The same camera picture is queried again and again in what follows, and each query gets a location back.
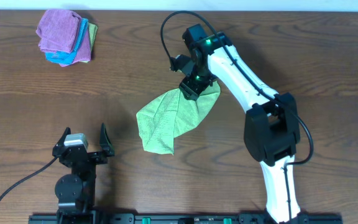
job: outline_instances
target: blue cloth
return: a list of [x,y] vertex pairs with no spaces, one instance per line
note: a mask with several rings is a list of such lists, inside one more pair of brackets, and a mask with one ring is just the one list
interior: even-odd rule
[[60,63],[65,65],[71,65],[77,55],[77,50],[81,47],[82,40],[85,36],[85,31],[88,29],[88,20],[82,18],[80,30],[78,31],[77,41],[75,42],[74,49],[71,53],[56,51],[56,53],[45,53],[48,61],[53,63]]

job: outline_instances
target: folded purple towel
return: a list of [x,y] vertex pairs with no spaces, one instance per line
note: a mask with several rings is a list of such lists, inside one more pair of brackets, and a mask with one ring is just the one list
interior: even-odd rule
[[49,9],[42,16],[35,31],[41,37],[39,47],[43,52],[73,51],[81,16],[64,9]]
[[[85,31],[84,39],[82,40],[82,44],[80,48],[77,51],[77,55],[74,58],[74,61],[72,64],[76,62],[83,62],[83,61],[90,61],[91,60],[91,41],[90,41],[90,32],[88,28]],[[69,65],[60,64],[62,67],[66,67]]]

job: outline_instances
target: table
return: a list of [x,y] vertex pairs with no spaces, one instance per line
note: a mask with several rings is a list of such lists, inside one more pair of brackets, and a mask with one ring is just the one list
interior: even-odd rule
[[[61,68],[44,59],[35,34],[43,11],[0,11],[0,195],[52,159],[69,126],[98,150],[108,126],[116,156],[97,167],[96,204],[139,213],[263,210],[264,180],[244,142],[244,112],[227,88],[198,128],[175,139],[175,155],[144,152],[135,114],[183,75],[169,71],[159,29],[169,12],[80,11],[99,26],[93,60]],[[234,42],[244,61],[280,93],[291,92],[316,145],[295,168],[298,203],[358,223],[358,13],[202,12]],[[187,54],[185,29],[168,22],[172,55]],[[304,133],[297,158],[306,157]],[[0,204],[0,223],[27,223],[57,209],[54,163]]]

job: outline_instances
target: stack of folded cloth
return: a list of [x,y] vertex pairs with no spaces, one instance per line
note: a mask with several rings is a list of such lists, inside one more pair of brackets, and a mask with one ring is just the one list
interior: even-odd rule
[[42,16],[36,33],[48,61],[65,67],[89,62],[98,27],[70,10],[50,9]]

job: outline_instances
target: cable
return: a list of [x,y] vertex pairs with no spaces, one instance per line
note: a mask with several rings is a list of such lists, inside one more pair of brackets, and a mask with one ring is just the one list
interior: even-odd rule
[[42,171],[44,171],[46,168],[48,168],[50,165],[53,164],[53,162],[55,162],[57,159],[57,157],[53,158],[47,165],[45,165],[43,168],[35,171],[34,173],[28,175],[27,177],[24,177],[23,179],[17,181],[14,185],[12,185],[11,187],[9,187],[7,190],[5,190],[5,192],[0,196],[0,202],[1,200],[15,187],[17,187],[19,184],[25,182],[26,180],[30,179],[31,177],[41,173]]
[[[212,31],[212,33],[218,37],[218,33],[216,32],[215,28],[202,16],[200,16],[199,14],[195,13],[195,12],[191,12],[191,11],[177,11],[174,12],[172,14],[170,14],[167,18],[165,18],[165,20],[162,22],[161,25],[161,30],[160,30],[160,36],[161,36],[161,43],[162,46],[164,47],[165,52],[168,55],[168,58],[170,60],[171,63],[171,67],[173,66],[173,59],[171,58],[170,54],[168,53],[167,47],[165,46],[165,42],[163,39],[163,28],[165,23],[169,20],[169,18],[171,18],[174,15],[177,14],[190,14],[193,15],[195,17],[197,17],[198,19],[202,20],[206,26],[208,26],[208,28]],[[305,134],[309,140],[309,154],[308,157],[306,159],[303,159],[302,161],[296,161],[296,162],[288,162],[286,164],[284,164],[283,170],[284,170],[284,176],[285,176],[285,185],[287,187],[287,198],[288,198],[288,214],[289,214],[289,220],[291,220],[291,198],[290,198],[290,189],[289,189],[289,184],[288,184],[288,169],[287,166],[290,165],[302,165],[302,164],[306,164],[312,157],[313,153],[314,153],[314,144],[313,144],[313,138],[311,137],[311,133],[307,127],[307,125],[302,121],[302,119],[295,114],[287,105],[285,105],[284,103],[272,98],[271,96],[269,96],[268,94],[266,94],[262,89],[260,89],[255,83],[254,81],[248,77],[248,75],[246,74],[245,71],[243,71],[243,69],[240,67],[240,65],[237,63],[237,60],[233,58],[233,56],[230,54],[229,50],[227,49],[226,45],[223,43],[221,38],[217,38],[219,40],[219,43],[222,45],[224,51],[226,52],[227,56],[230,58],[230,60],[232,61],[232,63],[237,67],[237,69],[241,72],[241,74],[243,76],[245,76],[245,78],[247,79],[247,81],[258,91],[259,94],[261,94],[262,96],[266,97],[266,99],[274,102],[276,105],[282,107],[285,111],[289,112],[292,116],[295,117],[295,119],[299,122],[299,124],[301,125],[301,127],[303,128],[303,130],[305,131]]]

